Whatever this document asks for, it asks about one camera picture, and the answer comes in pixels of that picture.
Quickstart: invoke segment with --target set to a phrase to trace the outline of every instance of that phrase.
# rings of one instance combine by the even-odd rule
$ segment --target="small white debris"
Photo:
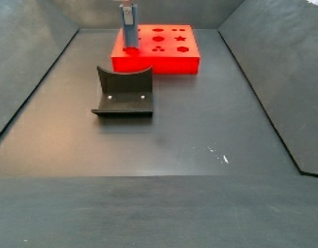
[[[224,155],[224,160],[225,160],[225,162],[229,164],[229,162],[228,162],[228,159],[226,159],[226,156]]]

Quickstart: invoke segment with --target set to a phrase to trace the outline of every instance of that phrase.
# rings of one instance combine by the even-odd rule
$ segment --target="star-shaped hole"
[[[178,42],[185,42],[186,38],[183,36],[178,36],[178,37],[175,37],[175,39],[177,39]]]

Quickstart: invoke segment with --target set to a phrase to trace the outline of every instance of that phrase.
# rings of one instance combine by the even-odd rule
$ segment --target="red block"
[[[197,74],[201,55],[190,25],[141,25],[139,49],[124,49],[120,30],[111,54],[114,71],[130,73],[150,66],[154,74]]]

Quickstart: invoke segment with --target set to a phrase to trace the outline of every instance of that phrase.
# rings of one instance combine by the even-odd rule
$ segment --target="hole in red block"
[[[126,51],[129,54],[139,53],[139,50],[135,47],[123,48],[123,51]]]
[[[178,36],[178,37],[175,37],[175,39],[177,39],[178,42],[185,42],[186,38],[183,36]]]
[[[189,48],[186,46],[179,46],[178,47],[178,51],[187,52],[189,51]]]
[[[165,40],[165,38],[163,38],[162,36],[155,36],[155,37],[153,38],[153,40],[154,40],[155,42],[162,42],[162,41]]]

